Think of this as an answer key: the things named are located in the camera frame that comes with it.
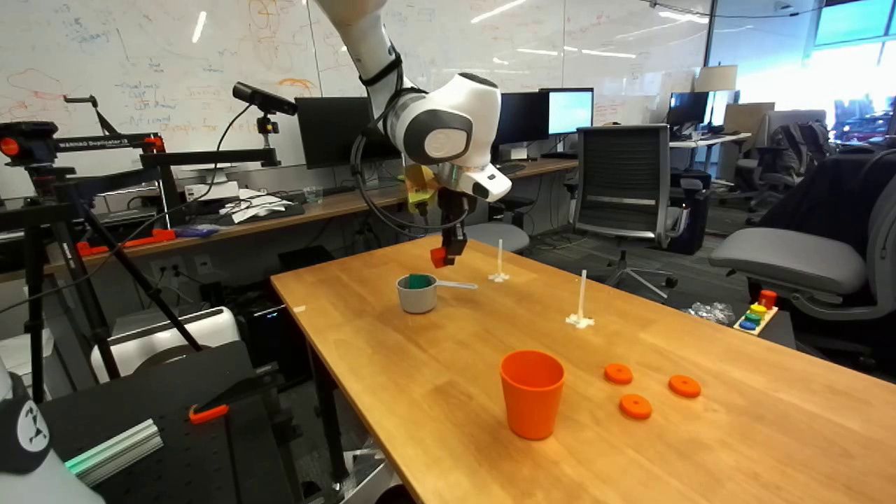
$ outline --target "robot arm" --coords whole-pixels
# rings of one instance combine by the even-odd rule
[[[366,98],[373,119],[397,147],[402,161],[432,166],[440,183],[441,249],[437,266],[454,263],[465,249],[462,215],[468,199],[499,201],[510,179],[489,166],[499,130],[502,94],[492,82],[458,74],[444,87],[422,94],[402,78],[399,54],[381,22],[385,0],[315,0],[339,31]]]

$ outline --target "whiteboard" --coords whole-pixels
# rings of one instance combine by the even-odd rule
[[[198,12],[208,22],[194,43]],[[234,82],[283,98],[315,94],[307,21],[300,0],[3,0],[0,122],[101,136],[91,108],[62,102],[94,96],[117,133],[161,133],[171,152],[210,152],[244,110]],[[261,147],[254,119],[245,112],[223,148]],[[133,154],[89,157],[91,171],[121,162],[133,166]]]

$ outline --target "orange cup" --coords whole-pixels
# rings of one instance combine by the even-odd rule
[[[523,439],[545,439],[563,392],[563,365],[541,351],[518,351],[502,362],[507,427]]]

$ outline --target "monitor screen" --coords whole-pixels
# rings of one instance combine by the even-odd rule
[[[343,169],[356,137],[373,122],[366,98],[297,98],[307,169]],[[385,136],[366,137],[364,161],[394,161]]]
[[[538,89],[541,98],[541,136],[573,136],[594,126],[594,89],[591,87],[548,87]]]
[[[502,94],[495,148],[538,140],[538,94]]]
[[[667,124],[675,126],[699,126],[705,124],[709,94],[672,94]]]

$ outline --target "orange disc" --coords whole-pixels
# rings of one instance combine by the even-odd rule
[[[679,399],[696,399],[699,396],[699,385],[689,376],[672,376],[670,378],[670,389]]]
[[[621,396],[618,411],[632,421],[647,421],[651,416],[651,407],[642,396]]]
[[[632,369],[628,369],[628,365],[608,365],[604,378],[611,385],[632,385]]]

